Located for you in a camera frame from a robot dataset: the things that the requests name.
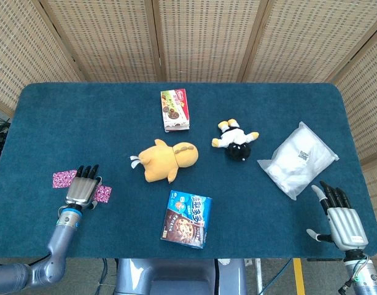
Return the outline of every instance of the pink glitter cloth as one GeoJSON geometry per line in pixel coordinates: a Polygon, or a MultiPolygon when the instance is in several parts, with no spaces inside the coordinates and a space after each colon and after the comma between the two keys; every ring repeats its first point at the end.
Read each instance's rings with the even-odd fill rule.
{"type": "MultiPolygon", "coordinates": [[[[52,187],[54,189],[69,187],[76,174],[77,170],[54,173],[52,176],[52,187]]],[[[96,189],[94,200],[97,202],[108,203],[109,197],[111,196],[111,191],[111,187],[99,185],[96,189]]]]}
{"type": "Polygon", "coordinates": [[[52,176],[52,187],[54,189],[62,189],[64,187],[69,187],[76,174],[77,170],[69,170],[54,173],[52,176]]]}

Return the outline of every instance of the dark blue felt mat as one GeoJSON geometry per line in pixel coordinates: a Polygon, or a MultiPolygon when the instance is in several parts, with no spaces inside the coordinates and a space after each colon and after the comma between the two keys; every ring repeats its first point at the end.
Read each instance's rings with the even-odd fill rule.
{"type": "Polygon", "coordinates": [[[362,219],[377,253],[377,223],[360,169],[339,91],[331,84],[46,83],[20,97],[0,161],[0,256],[42,256],[67,189],[52,189],[52,173],[100,164],[112,186],[108,204],[86,211],[70,256],[107,258],[340,258],[332,244],[311,239],[306,228],[329,233],[308,187],[294,202],[260,169],[273,151],[306,123],[335,151],[334,162],[314,180],[342,187],[362,219]],[[165,133],[160,91],[185,88],[189,131],[165,133]],[[259,131],[246,162],[211,147],[217,124],[235,118],[259,131]],[[200,157],[176,180],[147,183],[130,167],[160,138],[169,145],[195,144],[200,157]],[[213,198],[203,250],[161,241],[171,189],[213,198]]]}

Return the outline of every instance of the cookie image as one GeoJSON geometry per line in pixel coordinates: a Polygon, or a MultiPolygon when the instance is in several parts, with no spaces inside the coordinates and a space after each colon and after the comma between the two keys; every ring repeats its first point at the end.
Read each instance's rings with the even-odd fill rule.
{"type": "Polygon", "coordinates": [[[168,113],[168,117],[170,117],[171,119],[176,120],[177,118],[179,118],[179,114],[177,112],[171,112],[171,109],[170,109],[169,113],[168,113]]]}
{"type": "Polygon", "coordinates": [[[188,242],[194,234],[193,225],[186,219],[179,218],[175,223],[175,231],[179,234],[182,242],[188,242]]]}

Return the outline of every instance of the plush penguin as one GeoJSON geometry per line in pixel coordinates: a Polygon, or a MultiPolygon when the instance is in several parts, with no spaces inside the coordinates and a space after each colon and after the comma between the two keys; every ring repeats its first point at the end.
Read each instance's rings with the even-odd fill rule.
{"type": "Polygon", "coordinates": [[[167,146],[162,140],[154,142],[155,146],[142,151],[138,156],[130,157],[133,169],[139,163],[145,167],[147,182],[168,178],[168,182],[171,183],[175,180],[179,168],[192,166],[198,160],[198,150],[191,143],[167,146]]]}
{"type": "Polygon", "coordinates": [[[218,124],[218,127],[222,132],[221,139],[213,138],[212,146],[215,148],[227,148],[227,152],[232,159],[245,161],[251,152],[248,144],[256,140],[260,134],[258,132],[251,132],[245,135],[235,119],[222,121],[218,124]]]}

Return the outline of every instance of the yellow plush toy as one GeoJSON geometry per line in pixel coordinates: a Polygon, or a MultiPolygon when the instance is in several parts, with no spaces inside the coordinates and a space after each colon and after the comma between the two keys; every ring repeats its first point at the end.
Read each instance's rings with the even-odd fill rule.
{"type": "Polygon", "coordinates": [[[139,163],[145,167],[145,179],[149,183],[164,178],[168,178],[171,183],[179,168],[192,166],[198,159],[198,150],[191,143],[178,143],[171,147],[162,140],[154,142],[155,146],[142,151],[138,156],[130,157],[133,169],[139,163]]]}

